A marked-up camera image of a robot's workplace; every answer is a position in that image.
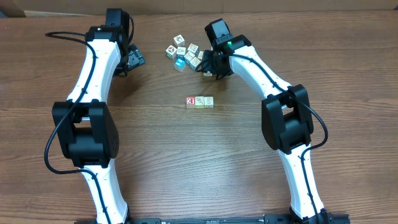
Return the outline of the white block orange side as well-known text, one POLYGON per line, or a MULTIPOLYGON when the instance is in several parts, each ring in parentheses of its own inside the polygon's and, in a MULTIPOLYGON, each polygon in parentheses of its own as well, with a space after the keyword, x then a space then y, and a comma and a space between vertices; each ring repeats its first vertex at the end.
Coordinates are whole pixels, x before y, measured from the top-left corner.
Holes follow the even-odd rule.
POLYGON ((203 76, 206 76, 206 77, 211 77, 212 75, 213 75, 213 74, 210 73, 210 72, 203 73, 203 76))

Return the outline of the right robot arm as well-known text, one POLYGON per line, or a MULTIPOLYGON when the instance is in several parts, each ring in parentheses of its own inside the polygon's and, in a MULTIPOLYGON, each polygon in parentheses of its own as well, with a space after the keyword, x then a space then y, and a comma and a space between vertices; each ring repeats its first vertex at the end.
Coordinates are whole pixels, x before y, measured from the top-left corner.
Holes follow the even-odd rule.
POLYGON ((293 86, 276 75, 244 36, 234 36, 224 20, 205 27, 211 50, 197 68, 217 79, 237 74, 261 98, 261 129, 269 147, 279 153, 290 189, 291 221, 326 223, 327 214, 317 192, 310 151, 313 120, 326 125, 310 107, 303 85, 293 86))

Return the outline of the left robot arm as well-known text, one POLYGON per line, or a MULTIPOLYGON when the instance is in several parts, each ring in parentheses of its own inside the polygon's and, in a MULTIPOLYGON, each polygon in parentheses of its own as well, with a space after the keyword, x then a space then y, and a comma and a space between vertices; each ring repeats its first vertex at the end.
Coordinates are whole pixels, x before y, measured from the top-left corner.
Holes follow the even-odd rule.
POLYGON ((90 27, 85 34, 49 32, 47 36, 79 42, 86 57, 79 79, 66 101, 54 103, 55 129, 49 139, 58 138, 73 174, 81 173, 96 207, 93 223, 130 223, 115 168, 119 134, 107 106, 114 77, 143 65, 144 57, 132 44, 133 18, 122 9, 106 11, 105 23, 90 27))

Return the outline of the blue-sided block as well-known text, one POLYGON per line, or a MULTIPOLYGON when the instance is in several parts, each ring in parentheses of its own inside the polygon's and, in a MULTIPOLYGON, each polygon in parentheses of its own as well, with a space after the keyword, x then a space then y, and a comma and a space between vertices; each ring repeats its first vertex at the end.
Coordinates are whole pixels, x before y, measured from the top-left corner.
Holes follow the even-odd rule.
POLYGON ((184 59, 178 58, 174 62, 174 69, 178 70, 179 72, 183 72, 185 67, 186 67, 186 62, 184 61, 184 59))

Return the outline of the green letter R block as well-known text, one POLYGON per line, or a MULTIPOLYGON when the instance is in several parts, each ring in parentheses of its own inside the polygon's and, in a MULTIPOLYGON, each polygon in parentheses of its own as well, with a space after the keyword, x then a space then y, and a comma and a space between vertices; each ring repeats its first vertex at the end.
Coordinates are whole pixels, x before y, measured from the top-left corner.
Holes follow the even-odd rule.
POLYGON ((213 108, 214 107, 214 98, 212 96, 204 97, 204 107, 205 108, 213 108))

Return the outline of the red number three block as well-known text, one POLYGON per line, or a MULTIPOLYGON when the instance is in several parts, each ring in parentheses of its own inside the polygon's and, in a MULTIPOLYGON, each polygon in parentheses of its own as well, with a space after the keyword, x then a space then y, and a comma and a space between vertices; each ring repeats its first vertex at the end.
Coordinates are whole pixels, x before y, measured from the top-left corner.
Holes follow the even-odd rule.
POLYGON ((194 96, 187 96, 185 100, 186 108, 192 109, 195 108, 195 97, 194 96))

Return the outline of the yellow-sided block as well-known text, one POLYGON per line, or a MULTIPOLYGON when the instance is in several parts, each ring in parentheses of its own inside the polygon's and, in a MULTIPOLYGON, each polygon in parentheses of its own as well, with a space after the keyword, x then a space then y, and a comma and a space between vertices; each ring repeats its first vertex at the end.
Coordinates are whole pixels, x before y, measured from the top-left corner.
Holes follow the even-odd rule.
POLYGON ((205 98, 203 96, 195 97, 195 108, 204 108, 205 107, 205 98))

